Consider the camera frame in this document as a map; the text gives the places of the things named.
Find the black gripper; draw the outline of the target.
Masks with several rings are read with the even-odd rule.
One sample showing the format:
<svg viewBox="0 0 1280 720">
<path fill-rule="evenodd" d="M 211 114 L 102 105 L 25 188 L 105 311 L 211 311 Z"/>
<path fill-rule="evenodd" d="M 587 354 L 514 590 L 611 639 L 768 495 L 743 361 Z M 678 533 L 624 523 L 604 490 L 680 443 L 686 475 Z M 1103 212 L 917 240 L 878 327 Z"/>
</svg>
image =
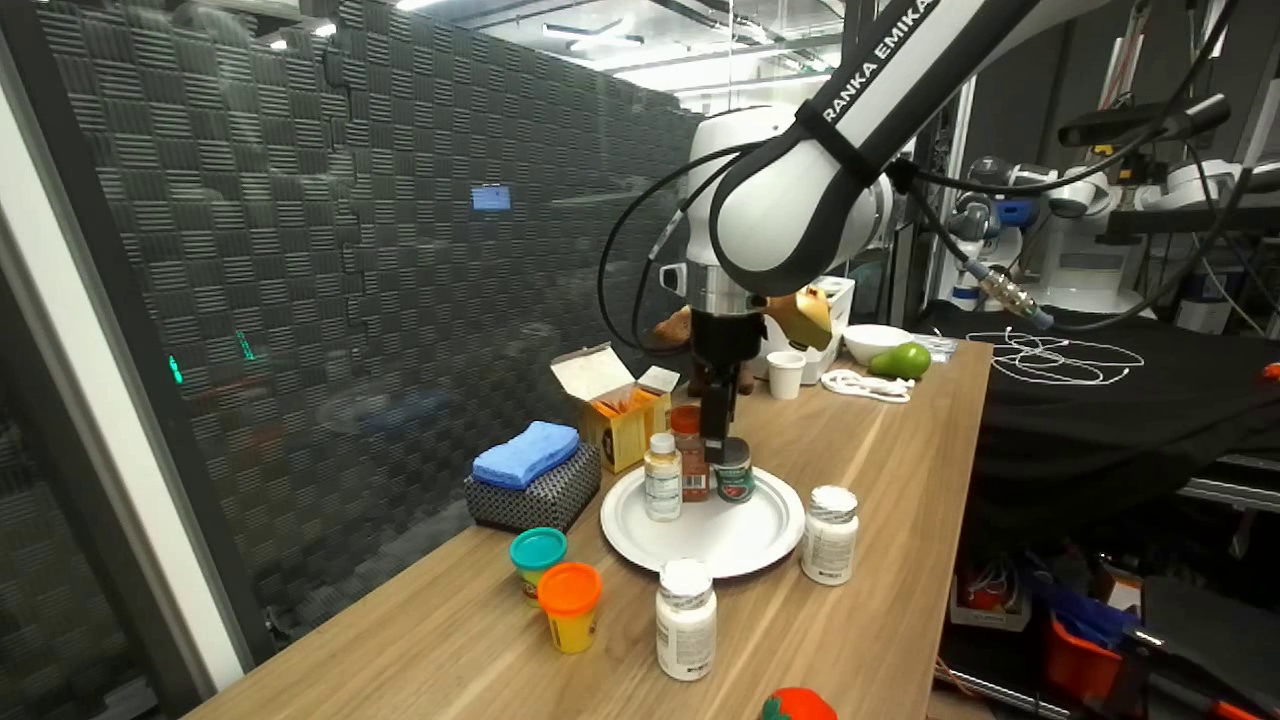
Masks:
<svg viewBox="0 0 1280 720">
<path fill-rule="evenodd" d="M 761 354 L 764 317 L 694 317 L 701 437 L 722 443 L 731 427 L 742 370 Z"/>
</svg>

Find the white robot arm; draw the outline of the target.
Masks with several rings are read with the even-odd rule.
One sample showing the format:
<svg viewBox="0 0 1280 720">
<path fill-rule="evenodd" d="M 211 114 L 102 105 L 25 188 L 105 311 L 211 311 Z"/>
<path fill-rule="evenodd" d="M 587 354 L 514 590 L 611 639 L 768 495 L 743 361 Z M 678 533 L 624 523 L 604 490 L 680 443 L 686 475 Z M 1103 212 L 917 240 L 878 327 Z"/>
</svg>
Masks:
<svg viewBox="0 0 1280 720">
<path fill-rule="evenodd" d="M 894 158 L 993 58 L 1102 3 L 889 0 L 780 133 L 761 114 L 698 127 L 698 151 L 742 149 L 690 222 L 694 361 L 710 443 L 731 437 L 764 299 L 793 296 L 872 240 Z"/>
</svg>

